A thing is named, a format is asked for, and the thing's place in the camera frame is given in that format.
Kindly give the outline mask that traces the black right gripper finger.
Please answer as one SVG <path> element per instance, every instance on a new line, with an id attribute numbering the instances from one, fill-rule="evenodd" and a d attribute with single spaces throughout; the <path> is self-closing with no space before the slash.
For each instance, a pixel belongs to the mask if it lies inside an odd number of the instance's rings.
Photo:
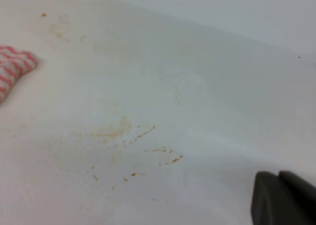
<path id="1" fill-rule="evenodd" d="M 251 218 L 254 225 L 314 225 L 316 187 L 290 171 L 260 171 L 254 180 Z"/>

